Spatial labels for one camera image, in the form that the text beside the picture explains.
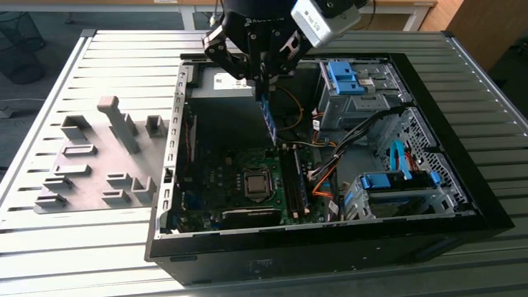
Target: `metal table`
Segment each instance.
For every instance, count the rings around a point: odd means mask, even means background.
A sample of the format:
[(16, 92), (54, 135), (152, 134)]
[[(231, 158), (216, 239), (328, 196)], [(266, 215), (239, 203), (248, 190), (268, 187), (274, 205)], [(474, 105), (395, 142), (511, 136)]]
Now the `metal table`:
[(419, 265), (183, 288), (143, 260), (150, 208), (34, 213), (64, 116), (95, 112), (107, 94), (139, 117), (170, 112), (179, 55), (200, 51), (200, 37), (84, 31), (0, 184), (0, 295), (527, 296), (528, 124), (456, 39), (440, 33), (354, 32), (326, 51), (407, 53), (516, 224), (496, 238)]

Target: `circuit board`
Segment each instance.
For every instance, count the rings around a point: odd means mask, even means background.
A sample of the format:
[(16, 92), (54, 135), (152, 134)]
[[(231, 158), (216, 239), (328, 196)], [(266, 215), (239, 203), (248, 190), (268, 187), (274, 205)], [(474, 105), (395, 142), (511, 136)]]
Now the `circuit board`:
[[(298, 153), (306, 175), (314, 166), (310, 148), (300, 148)], [(310, 207), (304, 215), (291, 215), (276, 148), (207, 151), (203, 159), (195, 187), (183, 195), (186, 211), (179, 215), (182, 231), (219, 230), (223, 212), (242, 209), (280, 210), (279, 225), (324, 221), (324, 206), (319, 197), (308, 197)], [(256, 181), (254, 185), (250, 184), (252, 178)], [(262, 190), (262, 194), (255, 195), (251, 190), (258, 193)]]

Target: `motherboard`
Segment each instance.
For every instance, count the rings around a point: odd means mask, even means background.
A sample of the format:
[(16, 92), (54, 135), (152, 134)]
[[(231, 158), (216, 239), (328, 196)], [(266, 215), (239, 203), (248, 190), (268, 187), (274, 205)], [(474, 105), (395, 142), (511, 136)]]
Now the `motherboard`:
[(308, 147), (208, 150), (199, 167), (178, 214), (183, 232), (324, 221), (322, 198), (299, 186), (314, 167)]

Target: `green circuit board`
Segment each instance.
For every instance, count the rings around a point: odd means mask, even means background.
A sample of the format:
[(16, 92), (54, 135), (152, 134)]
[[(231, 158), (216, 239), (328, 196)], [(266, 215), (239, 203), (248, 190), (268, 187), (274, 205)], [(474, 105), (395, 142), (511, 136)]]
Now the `green circuit board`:
[[(312, 167), (310, 148), (299, 149), (303, 170)], [(267, 173), (270, 195), (256, 202), (247, 197), (244, 173)], [(184, 232), (219, 230), (222, 212), (231, 209), (268, 207), (280, 209), (280, 225), (318, 223), (324, 220), (320, 198), (310, 197), (310, 214), (294, 218), (288, 213), (283, 170), (276, 148), (207, 152), (203, 161), (200, 189), (186, 193), (186, 212), (180, 214)]]

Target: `wastebasket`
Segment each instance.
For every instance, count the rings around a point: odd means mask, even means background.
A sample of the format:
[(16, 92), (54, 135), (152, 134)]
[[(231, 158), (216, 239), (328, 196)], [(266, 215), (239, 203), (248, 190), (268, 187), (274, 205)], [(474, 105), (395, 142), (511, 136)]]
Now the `wastebasket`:
[(46, 46), (46, 41), (28, 12), (0, 12), (0, 32), (11, 40), (16, 40), (22, 35), (27, 46), (34, 51)]
[(20, 34), (10, 38), (0, 30), (0, 72), (14, 84), (24, 85), (44, 76), (44, 66)]

